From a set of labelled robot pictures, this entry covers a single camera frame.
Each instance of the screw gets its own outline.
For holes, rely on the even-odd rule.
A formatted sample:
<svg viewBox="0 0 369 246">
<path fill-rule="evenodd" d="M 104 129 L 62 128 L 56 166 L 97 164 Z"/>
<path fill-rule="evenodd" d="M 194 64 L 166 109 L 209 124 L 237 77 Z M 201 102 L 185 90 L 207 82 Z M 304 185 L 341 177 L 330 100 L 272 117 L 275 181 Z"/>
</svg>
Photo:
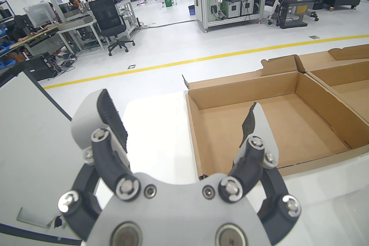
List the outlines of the screw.
<svg viewBox="0 0 369 246">
<path fill-rule="evenodd" d="M 157 188 L 154 185 L 147 185 L 144 190 L 146 198 L 153 198 L 157 194 Z"/>
<path fill-rule="evenodd" d="M 71 190 L 65 194 L 63 194 L 58 201 L 58 208 L 62 213 L 68 212 L 69 208 L 78 201 L 78 193 L 74 190 Z"/>
<path fill-rule="evenodd" d="M 225 185 L 225 190 L 229 195 L 236 195 L 239 191 L 236 183 L 232 180 L 229 180 L 227 184 Z"/>
<path fill-rule="evenodd" d="M 120 186 L 120 191 L 122 193 L 130 194 L 133 191 L 133 182 L 131 180 L 125 180 Z"/>
<path fill-rule="evenodd" d="M 116 196 L 123 201 L 128 201 L 133 199 L 139 190 L 140 183 L 138 180 L 131 181 L 123 177 L 116 185 Z"/>
<path fill-rule="evenodd" d="M 92 148 L 89 148 L 84 154 L 83 154 L 83 158 L 84 158 L 84 163 L 88 164 L 88 165 L 92 165 L 95 160 L 93 158 L 93 152 L 92 152 Z"/>
<path fill-rule="evenodd" d="M 248 138 L 248 142 L 251 146 L 253 146 L 256 149 L 262 149 L 264 147 L 263 141 L 260 137 L 257 136 L 250 136 Z"/>
<path fill-rule="evenodd" d="M 97 131 L 94 133 L 93 137 L 95 137 L 95 138 L 97 138 L 97 139 L 103 139 L 104 135 L 105 135 L 104 130 L 99 129 L 99 130 L 97 130 Z"/>
<path fill-rule="evenodd" d="M 203 188 L 203 196 L 207 200 L 212 200 L 215 197 L 215 190 L 214 190 L 214 188 L 212 186 L 210 186 L 210 185 L 206 185 Z"/>
<path fill-rule="evenodd" d="M 291 195 L 286 195 L 282 198 L 282 201 L 286 203 L 286 208 L 288 209 L 288 214 L 291 217 L 299 217 L 301 214 L 301 205 L 299 201 Z"/>
</svg>

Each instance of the bolt head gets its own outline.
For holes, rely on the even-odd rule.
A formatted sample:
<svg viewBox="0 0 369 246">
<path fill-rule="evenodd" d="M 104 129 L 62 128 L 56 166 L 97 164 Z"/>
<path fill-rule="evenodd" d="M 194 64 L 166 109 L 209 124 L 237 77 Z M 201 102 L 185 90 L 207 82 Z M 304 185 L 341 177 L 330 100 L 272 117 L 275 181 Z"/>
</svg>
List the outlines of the bolt head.
<svg viewBox="0 0 369 246">
<path fill-rule="evenodd" d="M 264 154 L 264 157 L 265 157 L 266 161 L 271 163 L 271 164 L 276 160 L 275 157 L 273 156 L 273 154 L 269 153 L 269 152 L 266 152 Z"/>
<path fill-rule="evenodd" d="M 236 195 L 238 193 L 238 186 L 236 183 L 232 180 L 229 180 L 227 184 L 225 185 L 225 190 L 230 195 Z"/>
<path fill-rule="evenodd" d="M 120 186 L 122 193 L 129 193 L 133 190 L 133 182 L 131 180 L 125 180 Z"/>
<path fill-rule="evenodd" d="M 98 131 L 96 131 L 93 135 L 93 137 L 97 138 L 97 139 L 102 139 L 105 135 L 104 130 L 100 129 Z"/>
</svg>

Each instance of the white floor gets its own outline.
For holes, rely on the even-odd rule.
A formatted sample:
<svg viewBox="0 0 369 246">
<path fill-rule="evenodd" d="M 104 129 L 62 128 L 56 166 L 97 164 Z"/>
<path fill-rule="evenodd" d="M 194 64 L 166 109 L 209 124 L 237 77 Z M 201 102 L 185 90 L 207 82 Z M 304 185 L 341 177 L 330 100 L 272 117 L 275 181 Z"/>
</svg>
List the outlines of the white floor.
<svg viewBox="0 0 369 246">
<path fill-rule="evenodd" d="M 160 1 L 150 0 L 148 4 L 135 7 L 135 13 L 145 25 L 155 23 L 151 26 L 194 19 L 188 10 L 193 0 L 177 0 L 177 3 L 172 7 L 162 8 Z M 336 8 L 332 13 L 319 10 L 318 22 L 311 19 L 307 27 L 285 30 L 275 25 L 246 22 L 244 25 L 210 28 L 209 33 L 205 34 L 197 21 L 141 30 L 134 37 L 136 46 L 128 44 L 129 52 L 115 49 L 111 57 L 107 53 L 80 57 L 74 70 L 50 81 L 43 80 L 40 84 L 47 87 L 125 72 L 132 64 L 136 65 L 136 69 L 146 68 L 229 52 L 313 41 L 309 38 L 310 35 L 317 35 L 321 39 L 366 35 L 369 33 L 368 12 L 367 2 L 362 2 L 357 10 L 351 10 L 349 7 Z M 127 103 L 135 98 L 186 90 L 182 74 L 190 82 L 229 76 L 261 68 L 262 59 L 366 43 L 368 38 L 279 48 L 64 85 L 47 89 L 47 92 L 73 116 L 86 95 L 100 88 L 107 88 L 116 108 L 122 114 Z"/>
</svg>

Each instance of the open cardboard box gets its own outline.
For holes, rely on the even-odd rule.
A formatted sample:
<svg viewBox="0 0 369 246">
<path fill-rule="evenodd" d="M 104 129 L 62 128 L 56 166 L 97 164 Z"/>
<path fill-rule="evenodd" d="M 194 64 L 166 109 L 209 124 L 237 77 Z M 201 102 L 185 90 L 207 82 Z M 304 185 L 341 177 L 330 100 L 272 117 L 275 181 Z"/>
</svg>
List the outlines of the open cardboard box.
<svg viewBox="0 0 369 246">
<path fill-rule="evenodd" d="M 282 175 L 369 150 L 369 123 L 318 81 L 298 72 L 295 56 L 262 64 L 264 68 L 256 72 L 186 82 L 199 176 L 231 170 L 242 140 L 242 123 L 255 101 L 262 105 L 277 142 Z"/>
<path fill-rule="evenodd" d="M 369 122 L 369 60 L 308 72 Z"/>
</svg>

